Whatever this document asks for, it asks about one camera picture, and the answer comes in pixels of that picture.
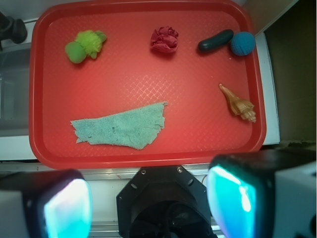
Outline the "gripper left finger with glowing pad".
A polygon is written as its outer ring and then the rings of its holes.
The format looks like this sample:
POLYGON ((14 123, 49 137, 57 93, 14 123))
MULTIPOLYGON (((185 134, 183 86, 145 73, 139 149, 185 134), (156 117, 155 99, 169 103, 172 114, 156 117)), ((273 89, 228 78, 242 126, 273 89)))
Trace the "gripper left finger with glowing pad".
POLYGON ((87 238, 92 212, 90 186, 77 170, 0 178, 2 238, 87 238))

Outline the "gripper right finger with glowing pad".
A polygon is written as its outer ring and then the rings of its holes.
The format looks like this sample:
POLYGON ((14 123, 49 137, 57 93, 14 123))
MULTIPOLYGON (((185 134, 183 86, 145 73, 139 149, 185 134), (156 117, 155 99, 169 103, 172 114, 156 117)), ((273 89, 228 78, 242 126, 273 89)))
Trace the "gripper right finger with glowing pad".
POLYGON ((210 211, 227 238, 314 238, 317 155, 284 148, 218 155, 207 175, 210 211))

